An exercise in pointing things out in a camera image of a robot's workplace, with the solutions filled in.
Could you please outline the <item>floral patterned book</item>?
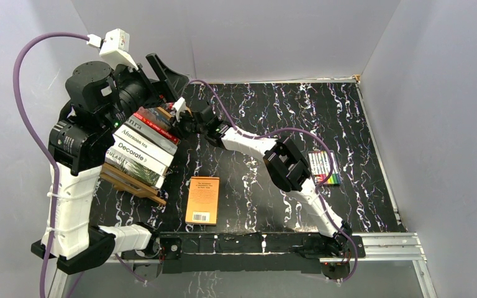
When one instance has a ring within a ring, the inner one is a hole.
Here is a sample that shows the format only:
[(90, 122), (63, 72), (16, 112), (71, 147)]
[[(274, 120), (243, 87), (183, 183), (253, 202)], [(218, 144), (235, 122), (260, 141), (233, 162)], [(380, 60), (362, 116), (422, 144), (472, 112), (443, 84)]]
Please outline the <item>floral patterned book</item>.
[(137, 111), (137, 113), (142, 115), (149, 121), (153, 122), (155, 125), (157, 125), (163, 130), (169, 131), (171, 128), (170, 119), (172, 118), (172, 115), (162, 107), (154, 107), (147, 109), (141, 107)]

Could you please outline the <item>red comic treehouse book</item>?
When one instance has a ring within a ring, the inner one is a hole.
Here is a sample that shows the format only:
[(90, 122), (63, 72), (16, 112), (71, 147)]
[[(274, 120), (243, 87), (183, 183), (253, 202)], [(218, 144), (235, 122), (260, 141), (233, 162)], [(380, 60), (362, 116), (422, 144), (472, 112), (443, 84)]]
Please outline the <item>red comic treehouse book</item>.
[(144, 117), (143, 115), (139, 114), (138, 112), (133, 113), (133, 115), (140, 121), (142, 121), (144, 124), (149, 126), (150, 128), (154, 129), (156, 132), (158, 132), (161, 136), (165, 137), (169, 141), (171, 141), (173, 144), (178, 145), (180, 142), (180, 139), (173, 134), (169, 133), (169, 131), (161, 128), (158, 126), (155, 122), (152, 120)]

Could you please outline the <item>grey book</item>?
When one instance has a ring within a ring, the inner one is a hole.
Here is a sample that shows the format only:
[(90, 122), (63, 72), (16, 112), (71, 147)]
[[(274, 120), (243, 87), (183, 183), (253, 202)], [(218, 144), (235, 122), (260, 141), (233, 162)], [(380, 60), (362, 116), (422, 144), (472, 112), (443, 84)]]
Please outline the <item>grey book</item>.
[(165, 150), (171, 155), (175, 155), (178, 147), (169, 139), (164, 137), (160, 132), (156, 131), (151, 126), (142, 122), (136, 116), (132, 115), (125, 121), (125, 125), (134, 129), (136, 132), (141, 134), (143, 137), (147, 138), (149, 141), (153, 142), (155, 145), (159, 146), (161, 149)]

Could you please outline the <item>white Afternoon tea book box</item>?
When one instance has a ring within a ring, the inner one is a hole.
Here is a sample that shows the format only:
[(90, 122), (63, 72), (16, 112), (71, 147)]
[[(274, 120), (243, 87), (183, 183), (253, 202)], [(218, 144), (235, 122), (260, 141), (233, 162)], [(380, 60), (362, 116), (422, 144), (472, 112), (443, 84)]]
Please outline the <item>white Afternoon tea book box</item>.
[(138, 148), (146, 155), (154, 158), (166, 167), (169, 167), (173, 161), (173, 155), (147, 140), (145, 137), (127, 125), (122, 125), (118, 130), (116, 130), (114, 132), (114, 136), (125, 140), (127, 143)]

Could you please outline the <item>brown Decorate Furniture book box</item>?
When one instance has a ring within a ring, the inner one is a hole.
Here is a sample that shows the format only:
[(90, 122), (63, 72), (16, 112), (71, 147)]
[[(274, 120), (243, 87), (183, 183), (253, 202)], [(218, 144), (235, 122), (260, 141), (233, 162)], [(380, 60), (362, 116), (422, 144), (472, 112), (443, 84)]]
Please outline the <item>brown Decorate Furniture book box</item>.
[(145, 166), (146, 168), (152, 170), (153, 172), (161, 176), (164, 176), (167, 172), (167, 167), (165, 165), (161, 164), (154, 158), (146, 155), (138, 148), (134, 147), (133, 145), (127, 143), (125, 140), (117, 136), (114, 136), (113, 147), (126, 157), (130, 158), (132, 161), (142, 166)]

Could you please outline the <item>orange paperback book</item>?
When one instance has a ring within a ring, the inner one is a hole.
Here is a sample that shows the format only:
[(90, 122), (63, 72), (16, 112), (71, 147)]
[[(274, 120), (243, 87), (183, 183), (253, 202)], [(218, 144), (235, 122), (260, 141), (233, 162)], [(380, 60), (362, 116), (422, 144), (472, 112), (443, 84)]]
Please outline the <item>orange paperback book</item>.
[(193, 225), (216, 225), (220, 178), (193, 176), (189, 182), (184, 221)]

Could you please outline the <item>white palm leaf book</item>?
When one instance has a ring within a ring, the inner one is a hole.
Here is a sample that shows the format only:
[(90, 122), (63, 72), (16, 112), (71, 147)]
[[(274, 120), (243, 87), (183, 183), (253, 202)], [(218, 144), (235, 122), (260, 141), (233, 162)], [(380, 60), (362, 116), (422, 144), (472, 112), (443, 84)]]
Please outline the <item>white palm leaf book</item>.
[(161, 189), (163, 186), (165, 178), (162, 175), (126, 157), (115, 149), (107, 151), (105, 162), (154, 189)]

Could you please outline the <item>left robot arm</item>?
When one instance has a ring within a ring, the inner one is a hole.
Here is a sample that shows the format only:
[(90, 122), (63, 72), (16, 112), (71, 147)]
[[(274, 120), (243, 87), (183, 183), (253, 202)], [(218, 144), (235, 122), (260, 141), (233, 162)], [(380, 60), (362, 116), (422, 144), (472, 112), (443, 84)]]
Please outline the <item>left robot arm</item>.
[(115, 143), (114, 132), (141, 107), (177, 101), (189, 81), (158, 55), (146, 59), (155, 79), (148, 78), (141, 65), (113, 67), (89, 61), (66, 80), (70, 99), (48, 139), (53, 182), (47, 230), (31, 246), (35, 255), (55, 258), (57, 268), (66, 274), (97, 268), (125, 251), (137, 250), (145, 258), (160, 252), (161, 243), (147, 224), (104, 227), (89, 222), (106, 153)]

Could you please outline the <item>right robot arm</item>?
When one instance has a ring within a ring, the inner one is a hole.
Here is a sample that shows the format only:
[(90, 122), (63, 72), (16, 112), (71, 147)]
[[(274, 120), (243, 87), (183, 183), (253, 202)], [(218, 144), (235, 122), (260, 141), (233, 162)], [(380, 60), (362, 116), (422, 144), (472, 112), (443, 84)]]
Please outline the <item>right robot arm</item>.
[(297, 199), (314, 220), (319, 233), (326, 238), (328, 255), (340, 257), (349, 250), (350, 225), (316, 191), (310, 164), (289, 136), (254, 135), (218, 118), (210, 106), (192, 112), (174, 104), (173, 110), (175, 114), (170, 123), (182, 137), (200, 134), (215, 147), (264, 162), (273, 184)]

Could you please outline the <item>wooden book rack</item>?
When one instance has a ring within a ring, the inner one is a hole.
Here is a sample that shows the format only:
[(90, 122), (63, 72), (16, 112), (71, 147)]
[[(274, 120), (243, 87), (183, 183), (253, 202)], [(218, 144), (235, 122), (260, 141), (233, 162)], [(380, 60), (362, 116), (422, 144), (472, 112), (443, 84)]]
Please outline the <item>wooden book rack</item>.
[[(175, 117), (172, 115), (172, 118), (170, 119), (170, 124), (171, 124), (171, 121), (174, 119)], [(173, 134), (172, 128), (170, 128), (169, 133)], [(160, 198), (158, 194), (160, 189), (154, 189), (150, 186), (147, 186), (146, 184), (136, 180), (135, 178), (129, 176), (128, 174), (123, 173), (119, 169), (107, 164), (106, 162), (104, 163), (102, 171), (101, 171), (101, 178), (105, 181), (110, 182), (114, 186), (114, 188), (118, 191), (129, 192), (132, 195), (137, 197), (146, 197), (161, 205), (165, 204), (164, 199)]]

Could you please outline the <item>coloured marker pen pack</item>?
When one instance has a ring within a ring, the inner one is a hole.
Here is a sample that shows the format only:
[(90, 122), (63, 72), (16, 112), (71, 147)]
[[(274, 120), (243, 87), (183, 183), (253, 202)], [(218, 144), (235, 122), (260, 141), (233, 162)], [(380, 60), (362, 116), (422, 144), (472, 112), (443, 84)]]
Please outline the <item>coloured marker pen pack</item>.
[(307, 155), (316, 185), (320, 184), (325, 178), (328, 178), (324, 183), (326, 186), (339, 186), (341, 184), (339, 165), (333, 150), (309, 151)]

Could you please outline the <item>aluminium front rail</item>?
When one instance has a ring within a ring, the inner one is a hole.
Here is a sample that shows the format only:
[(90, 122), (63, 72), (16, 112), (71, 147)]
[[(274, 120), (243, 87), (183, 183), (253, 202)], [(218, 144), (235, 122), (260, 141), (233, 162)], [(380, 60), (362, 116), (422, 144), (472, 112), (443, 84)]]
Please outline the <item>aluminium front rail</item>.
[(424, 261), (415, 233), (356, 233), (345, 250), (319, 233), (163, 233), (150, 256), (107, 256), (131, 266), (155, 264), (165, 274), (195, 271), (347, 273), (356, 261)]

